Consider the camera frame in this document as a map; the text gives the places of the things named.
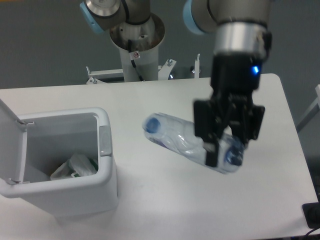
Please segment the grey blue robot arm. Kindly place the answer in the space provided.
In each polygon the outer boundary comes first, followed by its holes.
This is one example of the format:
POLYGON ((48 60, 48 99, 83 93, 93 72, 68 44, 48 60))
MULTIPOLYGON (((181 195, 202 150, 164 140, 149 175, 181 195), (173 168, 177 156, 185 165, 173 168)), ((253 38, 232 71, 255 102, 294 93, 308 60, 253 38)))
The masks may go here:
MULTIPOLYGON (((261 68, 269 57, 268 0, 189 0, 183 9, 186 27, 194 34, 215 33, 209 100, 193 104, 195 135, 204 141, 202 164, 223 167, 223 133, 230 128, 239 140, 227 165, 241 163, 239 152, 257 139, 265 108, 253 103, 261 68)), ((158 46, 165 36, 162 20, 148 0, 84 0, 84 19, 93 32, 109 31, 121 52, 124 80, 159 79, 158 46)))

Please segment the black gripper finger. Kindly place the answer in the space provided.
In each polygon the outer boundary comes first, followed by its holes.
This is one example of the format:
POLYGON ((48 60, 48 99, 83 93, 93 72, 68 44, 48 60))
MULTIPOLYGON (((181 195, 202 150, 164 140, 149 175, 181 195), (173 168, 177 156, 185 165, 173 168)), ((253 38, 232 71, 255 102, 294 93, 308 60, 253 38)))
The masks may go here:
POLYGON ((229 127, 232 136, 242 143, 243 148, 248 148, 250 140, 257 140, 262 126, 265 107, 255 105, 251 100, 237 99, 231 102, 231 115, 229 127))
POLYGON ((193 103, 194 134, 203 140, 204 164, 217 167, 219 141, 230 118, 230 101, 218 98, 195 100, 193 103))

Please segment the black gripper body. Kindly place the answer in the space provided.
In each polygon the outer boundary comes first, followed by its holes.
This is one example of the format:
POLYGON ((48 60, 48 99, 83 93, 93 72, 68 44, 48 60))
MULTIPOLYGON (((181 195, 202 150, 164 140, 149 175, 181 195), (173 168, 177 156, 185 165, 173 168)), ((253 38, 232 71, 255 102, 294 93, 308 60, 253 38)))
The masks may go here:
POLYGON ((228 100, 229 94, 246 96, 252 100, 252 92, 260 83, 263 60, 246 53, 220 54, 213 57, 210 86, 211 99, 228 100))

